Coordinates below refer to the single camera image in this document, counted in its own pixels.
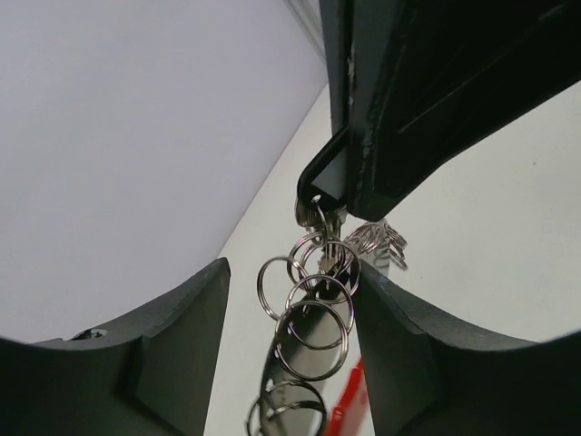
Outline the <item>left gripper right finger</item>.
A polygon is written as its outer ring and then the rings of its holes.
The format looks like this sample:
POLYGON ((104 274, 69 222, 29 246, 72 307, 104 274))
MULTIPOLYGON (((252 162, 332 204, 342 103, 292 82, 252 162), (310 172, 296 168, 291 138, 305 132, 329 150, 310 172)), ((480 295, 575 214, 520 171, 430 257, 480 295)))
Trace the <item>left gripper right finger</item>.
POLYGON ((580 336, 465 322, 365 265, 356 324, 378 435, 577 435, 580 336))

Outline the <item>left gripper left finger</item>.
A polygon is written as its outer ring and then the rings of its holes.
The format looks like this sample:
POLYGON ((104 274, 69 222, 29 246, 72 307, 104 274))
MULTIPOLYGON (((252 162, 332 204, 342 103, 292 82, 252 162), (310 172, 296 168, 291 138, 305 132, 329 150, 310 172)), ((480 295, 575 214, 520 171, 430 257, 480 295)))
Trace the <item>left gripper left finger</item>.
POLYGON ((70 340, 1 341, 4 435, 201 435, 229 296, 217 259, 70 340))

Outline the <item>red handled key organizer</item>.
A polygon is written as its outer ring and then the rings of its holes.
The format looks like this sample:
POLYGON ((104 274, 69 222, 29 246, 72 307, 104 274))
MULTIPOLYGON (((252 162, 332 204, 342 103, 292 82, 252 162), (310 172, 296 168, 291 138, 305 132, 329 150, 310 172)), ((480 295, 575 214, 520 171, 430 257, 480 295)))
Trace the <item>red handled key organizer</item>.
POLYGON ((405 238, 386 220, 366 222, 339 241, 345 258, 330 272, 319 272, 322 250, 306 265, 292 256, 266 261, 257 277, 262 310, 275 322, 257 398, 244 430, 248 435, 335 435, 345 405, 328 406, 325 383, 344 366, 355 327, 354 297, 362 266, 370 263, 387 272, 407 268, 405 238))

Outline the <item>black key tag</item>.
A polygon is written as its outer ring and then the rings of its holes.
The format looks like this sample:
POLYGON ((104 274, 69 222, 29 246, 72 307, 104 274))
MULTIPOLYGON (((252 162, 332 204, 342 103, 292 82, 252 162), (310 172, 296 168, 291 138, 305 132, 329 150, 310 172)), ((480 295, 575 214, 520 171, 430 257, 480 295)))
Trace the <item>black key tag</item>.
POLYGON ((346 205, 349 143, 349 130, 340 128, 302 171, 297 196, 304 207, 329 212, 346 205))

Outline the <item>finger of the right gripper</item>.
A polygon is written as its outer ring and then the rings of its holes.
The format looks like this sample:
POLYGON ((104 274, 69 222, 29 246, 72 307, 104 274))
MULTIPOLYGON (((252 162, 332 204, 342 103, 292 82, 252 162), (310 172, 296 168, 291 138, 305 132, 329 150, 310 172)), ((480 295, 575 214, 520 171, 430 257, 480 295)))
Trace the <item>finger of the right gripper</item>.
POLYGON ((393 210, 443 163, 580 79, 577 1, 358 1, 348 208, 393 210))
POLYGON ((353 1, 320 1, 320 18, 329 79, 331 131, 335 134, 349 121, 353 1))

